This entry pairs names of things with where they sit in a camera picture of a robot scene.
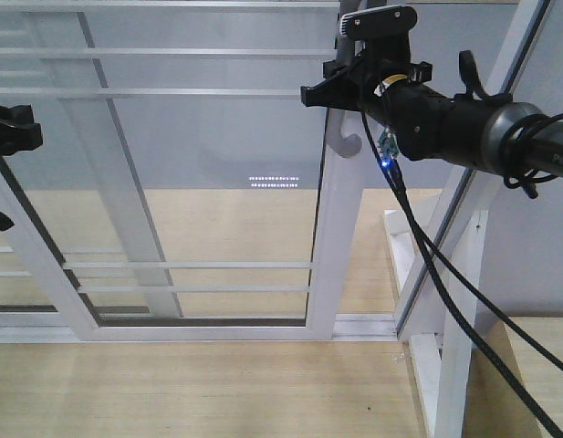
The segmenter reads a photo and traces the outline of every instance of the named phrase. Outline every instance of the glass panel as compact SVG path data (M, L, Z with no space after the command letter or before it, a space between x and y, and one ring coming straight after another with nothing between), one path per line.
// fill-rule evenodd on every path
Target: glass panel
M0 27L16 32L1 37L0 47L125 49L96 62L0 58L0 71L5 72L0 87L54 88L63 94L86 90L79 99L45 98L39 91L0 95L4 106L31 104L42 125L45 144L7 162L67 261L309 262L325 111L304 108L298 91L301 85L319 81L319 54L223 59L147 57L125 51L173 47L328 52L336 11L97 11L0 14ZM88 94L101 87L128 89L133 99ZM257 94L271 90L273 96L249 96L252 91L229 98L185 96L180 90L165 91L169 88L256 89ZM285 96L286 90L293 96ZM75 274L83 287L240 284L283 290L305 289L309 281L308 269L168 274L160 268L77 267ZM170 299L165 294L118 292L88 296L95 307L147 306L157 317L166 315L154 308L153 300ZM177 298L172 297L172 308L177 309L179 301L186 316L258 316L263 311L264 316L303 317L307 303L305 292Z
M315 190L147 191L169 261L300 261L311 256Z
M0 251L11 251L0 233ZM47 295L13 252L0 252L0 307L51 306Z

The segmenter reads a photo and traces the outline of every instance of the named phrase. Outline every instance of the horizontal metal bar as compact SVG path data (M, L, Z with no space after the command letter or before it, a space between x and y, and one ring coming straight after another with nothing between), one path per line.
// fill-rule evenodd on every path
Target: horizontal metal bar
M131 272L128 271L105 271L105 272L86 272L84 274L73 271L74 275L77 276L79 280L88 278L136 278Z
M0 87L0 97L53 99L120 99L138 96L297 99L299 89L65 89Z
M43 71L33 70L0 70L0 78L45 78Z
M83 286L78 288L79 294L89 293L142 293L142 294L175 294L175 293L206 293L206 292L309 292L309 286Z
M0 271L0 278L21 278L25 276L32 276L27 271Z
M0 0L0 12L86 12L109 8L170 8L186 11L260 12L283 9L338 9L339 2L235 2L235 1L156 1L156 0Z
M64 269L310 269L309 262L67 262Z
M0 246L0 253L13 253L14 250L11 249L11 246Z
M13 253L14 250L11 246L0 246L0 253ZM62 254L76 255L76 254L123 254L121 248L111 248L105 246L84 246L84 247L71 247L63 248Z
M27 32L25 30L11 30L11 29L0 29L0 37L11 38L11 37L27 37Z
M0 327L66 327L57 312L0 312Z
M47 47L0 47L0 57L40 59L93 59L100 57L200 57L200 58L306 58L335 57L336 51L325 48L47 48Z
M106 246L76 246L62 248L62 254L123 254L122 248L112 248Z

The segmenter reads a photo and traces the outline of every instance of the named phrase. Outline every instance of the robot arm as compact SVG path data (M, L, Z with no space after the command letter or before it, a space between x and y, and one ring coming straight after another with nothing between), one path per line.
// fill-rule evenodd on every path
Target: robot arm
M344 15L340 36L364 48L349 65L325 63L326 80L301 88L304 105L364 111L396 135L410 160L442 159L501 175L531 198L537 197L535 183L553 178L535 178L538 171L563 177L563 123L556 123L563 114L549 118L509 94L489 96L469 51L459 58L465 93L448 98L425 86L432 66L411 62L409 31L416 22L408 6Z

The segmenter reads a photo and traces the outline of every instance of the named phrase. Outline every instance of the gray wall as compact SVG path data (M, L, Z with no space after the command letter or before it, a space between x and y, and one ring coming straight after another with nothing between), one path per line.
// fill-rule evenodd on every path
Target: gray wall
M554 2L516 99L563 112L563 0ZM503 188L490 209L481 288L514 315L563 314L563 179L539 193L533 201Z
M463 89L457 71L460 50L471 48L482 77L487 77L516 8L514 5L414 7L419 13L419 23L411 33L412 58L433 63L430 85L448 95ZM106 10L89 13L88 20L98 47L332 48L336 14L317 11L205 15L155 10L143 14ZM76 16L62 14L58 21L59 38L47 43L52 47L84 47ZM13 14L0 14L0 26L3 23L15 27L22 22ZM35 44L36 41L29 39L16 42L19 46ZM1 69L20 68L11 60L0 62ZM92 73L90 61L57 63L76 69L76 75L65 78L69 87L89 85L80 78L84 69ZM122 57L105 58L102 63L112 87L297 90L301 85L314 85L322 80L319 60ZM44 76L31 84L27 79L5 83L0 78L0 86L52 85L47 68L28 60L23 64L21 68L42 69ZM94 187L88 160L64 110L55 100L3 99L0 103L32 103L36 119L43 123L44 146L11 159L25 188ZM323 109L306 109L297 99L222 101L148 97L117 99L116 105L145 188L247 187L249 176L296 176L303 188L318 185ZM441 187L450 169L445 162L408 162L404 158L401 167L409 187ZM368 186L386 187L372 160L368 160L364 172Z

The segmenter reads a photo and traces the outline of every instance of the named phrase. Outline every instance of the black metal bracket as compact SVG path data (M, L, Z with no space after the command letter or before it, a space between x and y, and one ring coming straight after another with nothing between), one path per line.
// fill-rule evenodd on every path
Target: black metal bracket
M40 124L34 123L32 107L0 107L0 157L33 151L43 142Z

